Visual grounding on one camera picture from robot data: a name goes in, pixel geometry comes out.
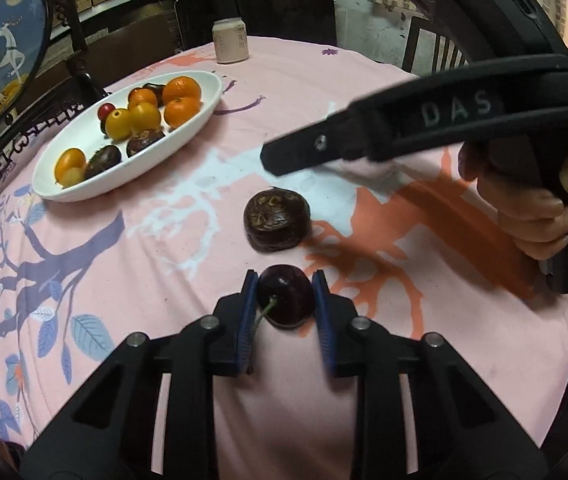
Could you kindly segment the person's right hand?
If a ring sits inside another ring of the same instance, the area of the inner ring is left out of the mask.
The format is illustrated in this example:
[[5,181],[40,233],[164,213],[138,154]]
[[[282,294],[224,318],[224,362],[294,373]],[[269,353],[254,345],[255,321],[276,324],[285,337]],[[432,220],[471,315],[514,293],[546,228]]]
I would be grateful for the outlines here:
[[[468,143],[459,151],[458,171],[465,181],[477,183],[479,195],[495,208],[500,228],[527,256],[547,260],[567,246],[568,206],[552,192],[508,180]],[[568,192],[568,159],[559,179]]]

